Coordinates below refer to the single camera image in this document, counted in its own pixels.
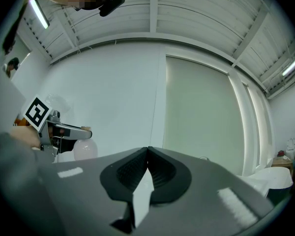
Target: white balloon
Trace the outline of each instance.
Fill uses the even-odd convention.
[[[76,161],[97,158],[97,145],[93,139],[77,140],[73,147]]]

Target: person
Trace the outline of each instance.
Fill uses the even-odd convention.
[[[17,57],[11,59],[7,64],[3,65],[3,71],[6,73],[6,75],[10,78],[11,77],[11,71],[12,70],[17,70],[19,68],[19,59]]]

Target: ceiling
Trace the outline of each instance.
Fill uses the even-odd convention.
[[[38,0],[50,26],[30,6],[20,27],[54,63],[80,49],[124,38],[160,38],[205,48],[248,74],[267,95],[295,80],[295,29],[273,0],[125,0],[107,17]]]

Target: small object on shelf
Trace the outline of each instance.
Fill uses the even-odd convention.
[[[284,151],[283,150],[280,150],[278,153],[277,153],[277,156],[284,156]]]

